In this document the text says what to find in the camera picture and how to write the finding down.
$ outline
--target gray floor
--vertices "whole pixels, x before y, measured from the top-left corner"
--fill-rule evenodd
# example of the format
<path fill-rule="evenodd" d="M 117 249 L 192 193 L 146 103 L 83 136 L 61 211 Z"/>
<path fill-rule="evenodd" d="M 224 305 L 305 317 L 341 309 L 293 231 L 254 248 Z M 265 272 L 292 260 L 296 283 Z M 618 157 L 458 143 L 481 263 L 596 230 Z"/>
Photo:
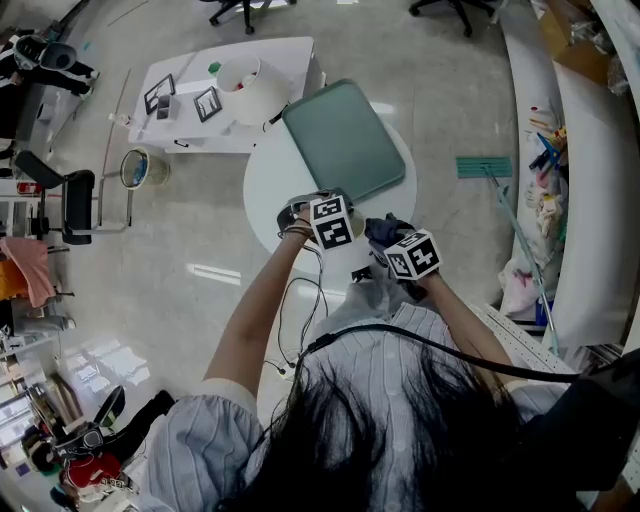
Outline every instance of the gray floor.
<path fill-rule="evenodd" d="M 275 3 L 255 13 L 251 39 L 312 36 L 329 81 L 353 78 L 370 101 L 387 105 L 383 117 L 410 146 L 418 170 L 411 220 L 434 233 L 445 260 L 443 275 L 465 300 L 495 301 L 496 274 L 511 253 L 512 234 L 490 185 L 456 178 L 455 157 L 507 155 L 517 161 L 515 102 L 499 27 L 468 8 L 476 31 L 466 39 L 446 2 L 419 18 L 407 13 L 408 0 L 300 0 L 277 8 Z M 100 69 L 102 77 L 94 97 L 55 139 L 52 163 L 61 172 L 118 168 L 129 145 L 116 127 L 107 147 L 107 115 L 130 69 L 124 113 L 132 113 L 153 62 L 250 38 L 241 14 L 209 26 L 207 18 L 218 4 L 140 4 L 103 2 L 72 34 L 81 60 Z M 74 101 L 62 93 L 51 126 L 60 126 Z M 168 184 L 136 192 L 131 229 L 57 258 L 61 281 L 77 295 L 65 303 L 78 329 L 61 337 L 61 369 L 84 388 L 88 409 L 118 382 L 128 389 L 127 411 L 133 413 L 159 387 L 180 395 L 201 379 L 235 304 L 268 257 L 244 214 L 247 158 L 170 157 Z M 106 191 L 111 198 L 106 219 L 123 218 L 125 193 L 117 185 Z M 197 277 L 188 271 L 191 264 L 237 271 L 241 285 Z M 331 306 L 337 306 L 346 283 L 326 287 Z M 289 348 L 295 347 L 314 300 L 304 289 L 296 299 L 285 307 L 283 341 Z M 274 343 L 269 355 L 281 359 Z M 269 417 L 288 386 L 265 366 L 261 419 Z"/>

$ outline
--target bucket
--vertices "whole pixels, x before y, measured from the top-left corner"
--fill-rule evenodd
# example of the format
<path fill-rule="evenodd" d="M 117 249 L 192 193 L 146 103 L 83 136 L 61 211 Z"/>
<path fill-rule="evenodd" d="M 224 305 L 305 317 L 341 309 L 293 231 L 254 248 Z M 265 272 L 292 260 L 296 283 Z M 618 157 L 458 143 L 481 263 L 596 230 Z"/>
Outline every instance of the bucket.
<path fill-rule="evenodd" d="M 120 179 L 129 190 L 142 185 L 164 185 L 169 179 L 169 164 L 150 155 L 144 148 L 129 151 L 120 166 Z"/>

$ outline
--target light blue striped shirt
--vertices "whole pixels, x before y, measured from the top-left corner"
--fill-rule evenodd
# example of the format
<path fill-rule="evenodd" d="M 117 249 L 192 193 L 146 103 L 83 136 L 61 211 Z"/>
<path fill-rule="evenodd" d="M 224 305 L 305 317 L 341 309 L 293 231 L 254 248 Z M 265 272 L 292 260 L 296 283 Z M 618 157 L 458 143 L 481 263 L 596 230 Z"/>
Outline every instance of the light blue striped shirt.
<path fill-rule="evenodd" d="M 433 311 L 404 304 L 389 323 L 455 347 L 447 325 Z M 420 350 L 416 343 L 392 333 L 357 332 L 305 361 L 312 376 L 314 369 L 330 364 L 349 381 L 374 418 L 389 418 L 381 460 L 383 476 L 372 498 L 380 504 L 376 509 L 388 512 L 400 510 L 400 483 L 413 465 L 413 415 L 402 389 L 403 379 L 417 369 Z M 459 364 L 452 356 L 442 357 L 449 364 Z M 510 392 L 525 421 L 546 412 L 565 390 L 557 384 L 519 384 Z M 251 481 L 259 470 L 260 453 L 253 448 L 262 432 L 256 401 L 246 389 L 221 379 L 205 381 L 199 394 L 178 401 L 153 442 L 141 510 L 214 510 L 236 489 L 238 470 L 245 463 L 245 481 Z M 342 446 L 335 443 L 336 454 Z"/>

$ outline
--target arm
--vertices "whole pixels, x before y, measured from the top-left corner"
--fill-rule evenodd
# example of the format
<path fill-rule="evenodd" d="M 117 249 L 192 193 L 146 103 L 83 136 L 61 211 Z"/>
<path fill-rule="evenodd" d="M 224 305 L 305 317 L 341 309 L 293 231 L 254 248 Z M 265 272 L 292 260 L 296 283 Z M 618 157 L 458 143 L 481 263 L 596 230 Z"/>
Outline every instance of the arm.
<path fill-rule="evenodd" d="M 511 359 L 502 348 L 500 342 L 476 315 L 449 288 L 438 272 L 433 272 L 418 281 L 418 284 L 429 293 L 445 323 L 449 326 L 451 337 L 461 352 L 489 361 L 512 364 Z M 493 374 L 482 368 L 477 369 L 485 381 L 491 385 Z M 498 375 L 503 384 L 516 377 Z"/>
<path fill-rule="evenodd" d="M 231 315 L 204 378 L 229 379 L 258 395 L 258 384 L 273 321 L 293 262 L 308 236 L 285 234 Z"/>

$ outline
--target picture frame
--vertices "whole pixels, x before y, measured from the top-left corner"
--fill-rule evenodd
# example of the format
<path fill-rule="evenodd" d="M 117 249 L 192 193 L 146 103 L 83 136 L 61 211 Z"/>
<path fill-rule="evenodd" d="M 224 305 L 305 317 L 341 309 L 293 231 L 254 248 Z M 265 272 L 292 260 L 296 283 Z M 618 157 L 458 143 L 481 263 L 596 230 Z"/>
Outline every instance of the picture frame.
<path fill-rule="evenodd" d="M 222 104 L 220 103 L 216 90 L 213 87 L 209 87 L 202 94 L 196 96 L 193 99 L 193 103 L 195 104 L 196 112 L 198 112 L 198 117 L 200 118 L 201 123 L 211 119 L 222 110 Z"/>
<path fill-rule="evenodd" d="M 161 96 L 174 95 L 176 88 L 173 83 L 173 76 L 169 73 L 156 85 L 144 93 L 144 108 L 147 115 L 150 115 L 158 108 L 158 99 Z"/>

